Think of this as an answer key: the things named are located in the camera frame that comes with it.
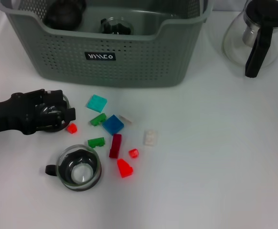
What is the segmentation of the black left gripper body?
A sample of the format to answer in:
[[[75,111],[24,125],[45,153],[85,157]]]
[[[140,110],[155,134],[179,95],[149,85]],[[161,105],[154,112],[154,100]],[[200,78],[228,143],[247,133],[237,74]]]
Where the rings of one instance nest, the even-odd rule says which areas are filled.
[[[43,102],[45,90],[14,93],[10,99],[0,102],[0,132],[18,130],[24,135],[38,131],[36,106]]]

